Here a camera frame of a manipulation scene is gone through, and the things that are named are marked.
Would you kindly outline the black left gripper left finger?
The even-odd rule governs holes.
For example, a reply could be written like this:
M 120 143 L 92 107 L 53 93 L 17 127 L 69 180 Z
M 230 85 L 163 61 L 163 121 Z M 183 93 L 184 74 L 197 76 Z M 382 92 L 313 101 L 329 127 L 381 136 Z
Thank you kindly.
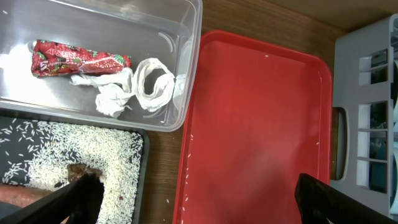
M 94 174 L 52 192 L 48 196 L 1 218 L 1 223 L 91 223 L 95 224 L 103 201 L 104 185 Z

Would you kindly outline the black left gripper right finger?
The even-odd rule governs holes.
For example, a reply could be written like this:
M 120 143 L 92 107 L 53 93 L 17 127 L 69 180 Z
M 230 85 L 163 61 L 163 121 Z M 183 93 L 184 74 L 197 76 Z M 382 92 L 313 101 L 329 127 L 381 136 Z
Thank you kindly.
M 298 177 L 295 200 L 303 224 L 396 223 L 306 173 Z

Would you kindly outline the brown food scrap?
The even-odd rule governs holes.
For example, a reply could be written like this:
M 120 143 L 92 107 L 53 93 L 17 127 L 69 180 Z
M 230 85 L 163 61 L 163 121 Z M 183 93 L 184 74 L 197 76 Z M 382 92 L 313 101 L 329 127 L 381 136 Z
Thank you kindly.
M 68 182 L 72 183 L 85 175 L 93 175 L 95 177 L 101 177 L 102 171 L 99 169 L 92 168 L 86 164 L 69 164 L 67 165 L 68 170 Z

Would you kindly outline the orange carrot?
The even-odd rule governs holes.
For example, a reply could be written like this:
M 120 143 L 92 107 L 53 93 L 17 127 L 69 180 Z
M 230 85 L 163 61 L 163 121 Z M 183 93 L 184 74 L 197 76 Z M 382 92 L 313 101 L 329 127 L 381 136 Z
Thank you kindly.
M 0 200 L 1 202 L 24 208 L 51 193 L 52 191 L 49 190 L 1 184 Z

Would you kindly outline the white tissue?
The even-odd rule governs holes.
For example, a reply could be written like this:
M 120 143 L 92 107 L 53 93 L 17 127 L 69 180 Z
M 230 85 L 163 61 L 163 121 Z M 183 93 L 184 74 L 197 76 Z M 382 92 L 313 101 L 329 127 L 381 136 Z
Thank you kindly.
M 154 70 L 163 70 L 153 87 L 153 92 L 145 92 L 146 78 Z M 175 76 L 159 59 L 148 58 L 139 63 L 136 71 L 124 68 L 120 72 L 101 75 L 98 77 L 79 74 L 71 76 L 72 85 L 87 85 L 97 87 L 96 110 L 101 114 L 118 118 L 121 113 L 130 108 L 127 105 L 130 98 L 135 96 L 142 109 L 154 113 L 173 101 L 181 105 L 182 93 L 185 89 L 186 74 Z

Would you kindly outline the red snack wrapper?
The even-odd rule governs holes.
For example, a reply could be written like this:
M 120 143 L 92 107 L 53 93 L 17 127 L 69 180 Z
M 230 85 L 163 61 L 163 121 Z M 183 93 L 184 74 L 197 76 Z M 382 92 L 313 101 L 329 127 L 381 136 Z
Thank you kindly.
M 128 55 L 37 40 L 33 49 L 31 72 L 35 77 L 56 77 L 78 73 L 104 75 L 120 72 L 131 65 L 131 58 Z

